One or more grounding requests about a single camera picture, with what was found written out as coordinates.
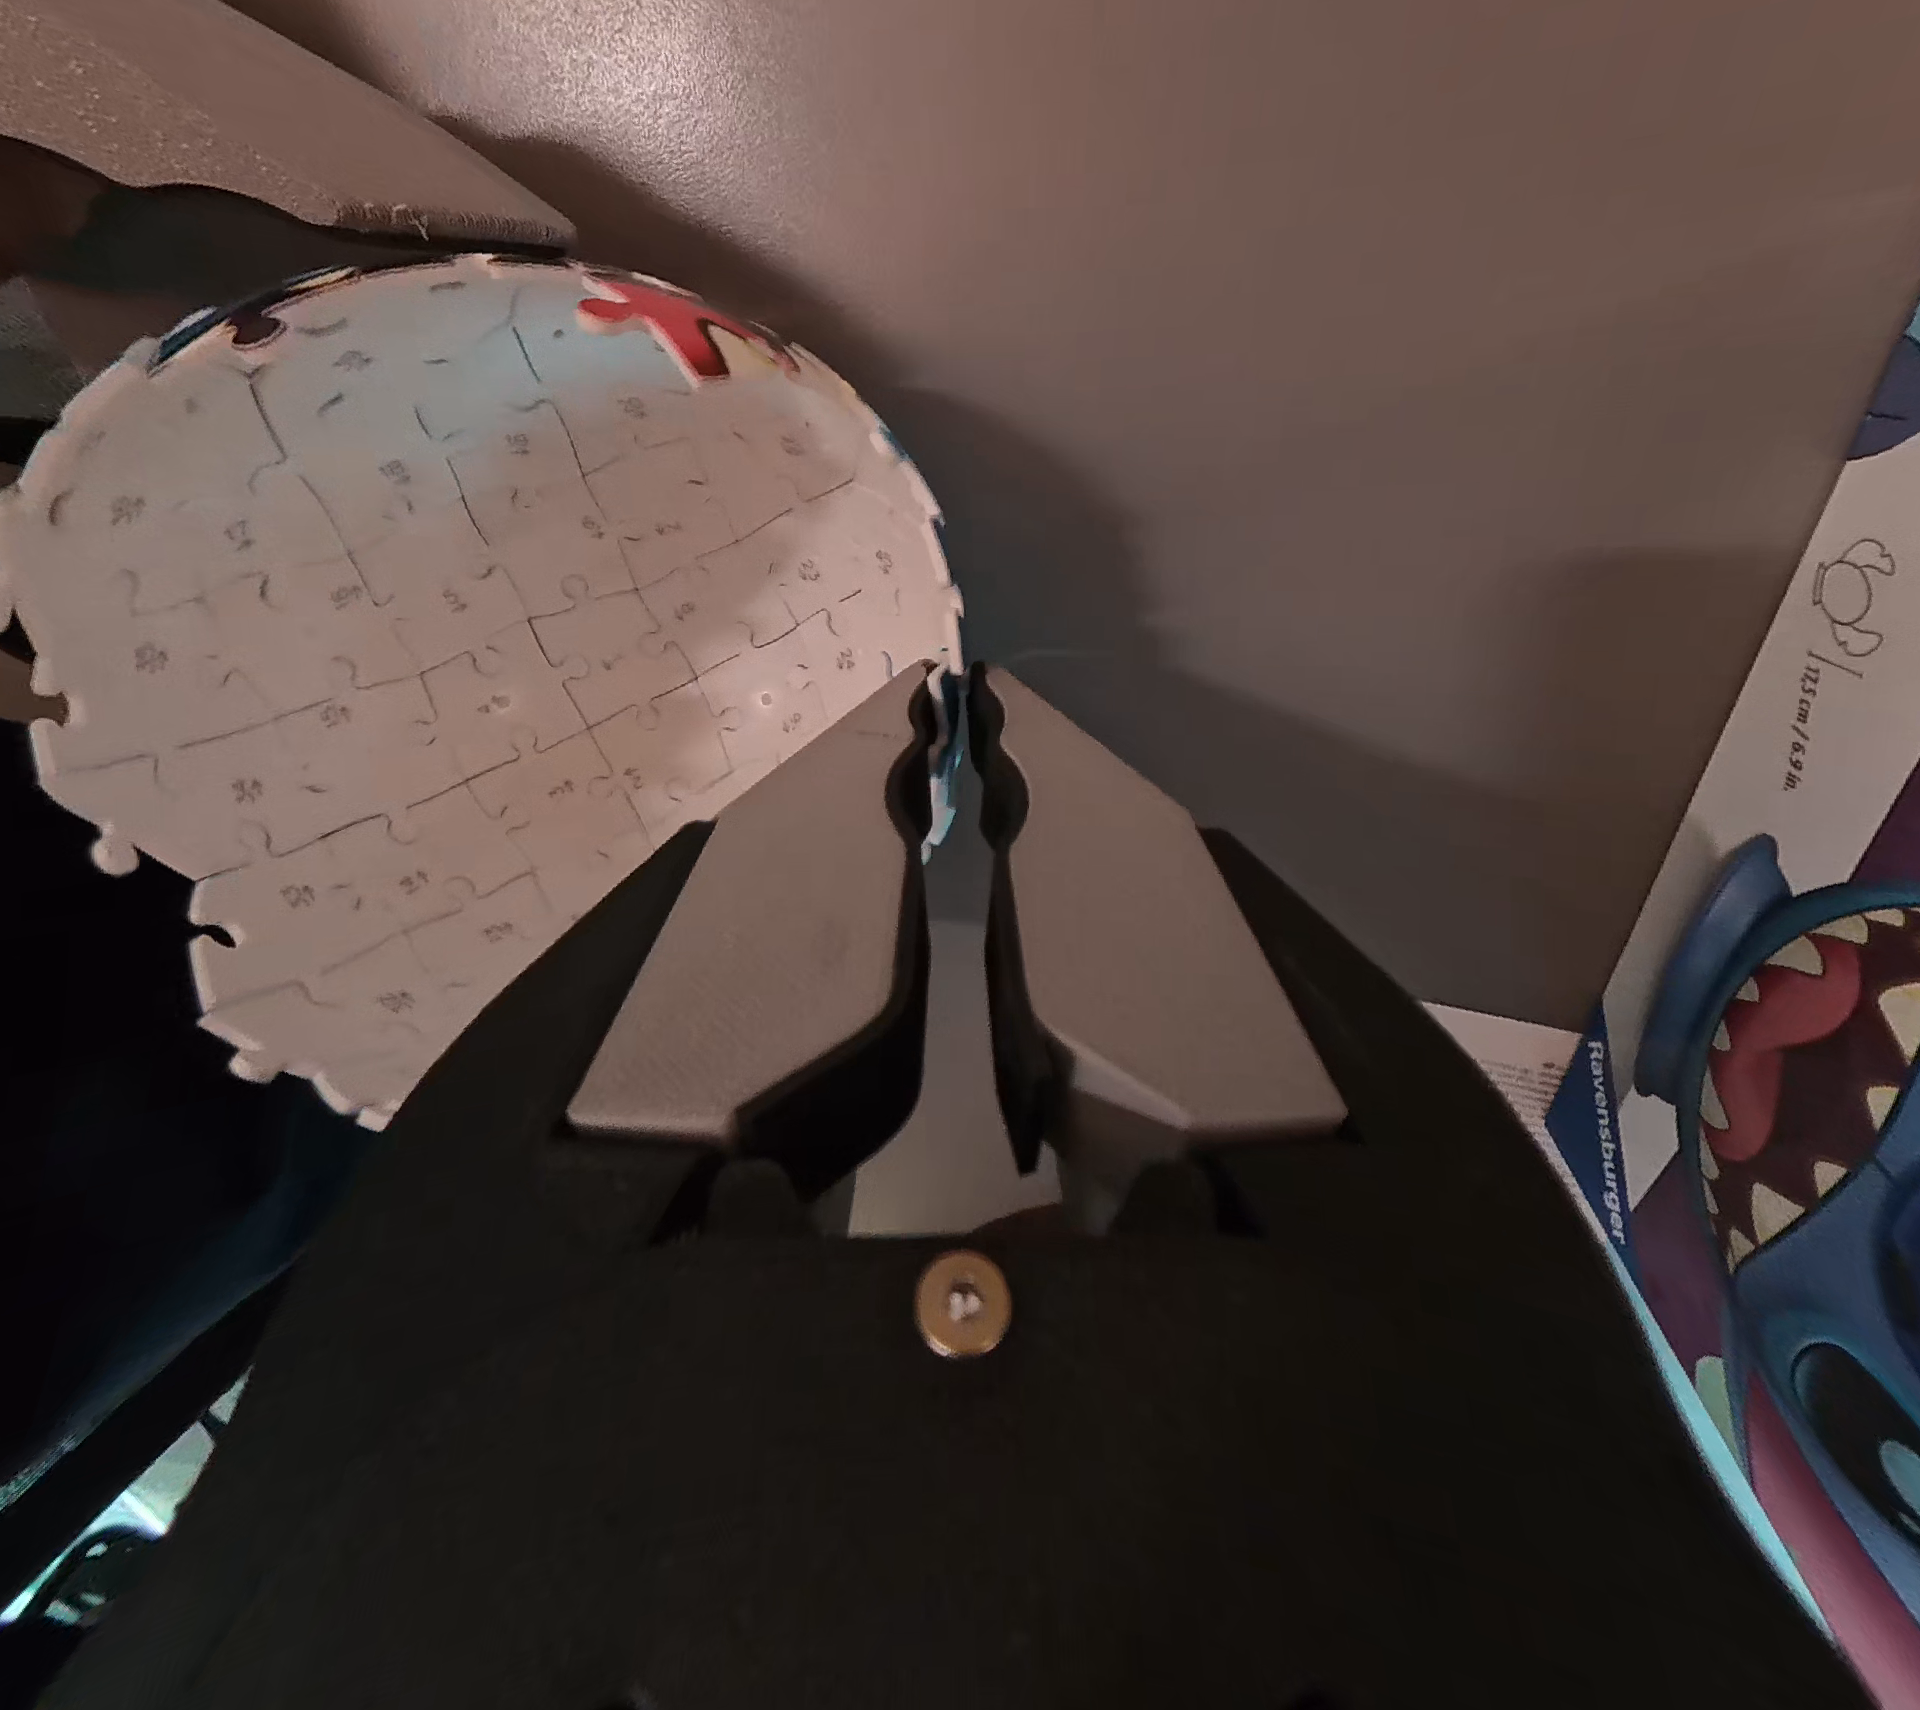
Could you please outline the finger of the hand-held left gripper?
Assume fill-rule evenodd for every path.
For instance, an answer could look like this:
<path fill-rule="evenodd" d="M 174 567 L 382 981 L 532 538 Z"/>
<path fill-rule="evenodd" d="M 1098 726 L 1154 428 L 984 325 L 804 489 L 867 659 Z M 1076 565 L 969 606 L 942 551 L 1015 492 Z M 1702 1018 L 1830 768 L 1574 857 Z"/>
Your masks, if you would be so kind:
<path fill-rule="evenodd" d="M 577 244 L 467 143 L 223 0 L 2 0 L 2 58 L 5 137 L 115 186 L 365 236 Z"/>

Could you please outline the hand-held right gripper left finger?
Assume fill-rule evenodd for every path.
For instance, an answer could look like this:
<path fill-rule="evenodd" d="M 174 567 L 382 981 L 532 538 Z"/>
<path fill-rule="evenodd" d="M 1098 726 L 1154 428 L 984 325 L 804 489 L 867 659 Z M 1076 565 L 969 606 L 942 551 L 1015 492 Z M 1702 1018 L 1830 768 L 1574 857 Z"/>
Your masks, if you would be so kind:
<path fill-rule="evenodd" d="M 712 818 L 575 1132 L 767 1160 L 814 1199 L 899 1130 L 925 1067 L 931 749 L 907 669 Z"/>

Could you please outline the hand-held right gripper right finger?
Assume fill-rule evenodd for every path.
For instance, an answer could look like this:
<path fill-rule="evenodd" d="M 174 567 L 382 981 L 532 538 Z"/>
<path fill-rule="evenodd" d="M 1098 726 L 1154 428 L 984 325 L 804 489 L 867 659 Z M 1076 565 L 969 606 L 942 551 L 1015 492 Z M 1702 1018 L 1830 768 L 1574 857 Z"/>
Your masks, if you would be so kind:
<path fill-rule="evenodd" d="M 981 970 L 1017 1168 L 1329 1138 L 1348 1106 L 1191 815 L 976 668 Z"/>

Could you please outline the blue puzzle ball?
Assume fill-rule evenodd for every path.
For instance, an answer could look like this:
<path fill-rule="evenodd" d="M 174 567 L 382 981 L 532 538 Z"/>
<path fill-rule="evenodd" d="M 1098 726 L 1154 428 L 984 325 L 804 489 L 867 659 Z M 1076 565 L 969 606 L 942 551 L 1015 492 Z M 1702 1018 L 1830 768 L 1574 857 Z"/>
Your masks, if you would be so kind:
<path fill-rule="evenodd" d="M 322 272 L 132 344 L 5 488 L 42 791 L 192 882 L 203 1027 L 378 1130 L 540 950 L 907 668 L 925 473 L 623 266 Z"/>

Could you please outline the printed puzzle box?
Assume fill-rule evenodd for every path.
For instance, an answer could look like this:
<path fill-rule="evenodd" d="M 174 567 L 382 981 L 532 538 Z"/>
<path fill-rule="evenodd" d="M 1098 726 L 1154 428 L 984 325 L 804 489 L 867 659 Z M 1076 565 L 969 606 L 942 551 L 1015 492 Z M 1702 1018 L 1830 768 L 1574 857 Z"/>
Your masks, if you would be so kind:
<path fill-rule="evenodd" d="M 1917 320 L 1586 1037 L 1597 1201 L 1881 1705 L 1917 1702 Z"/>

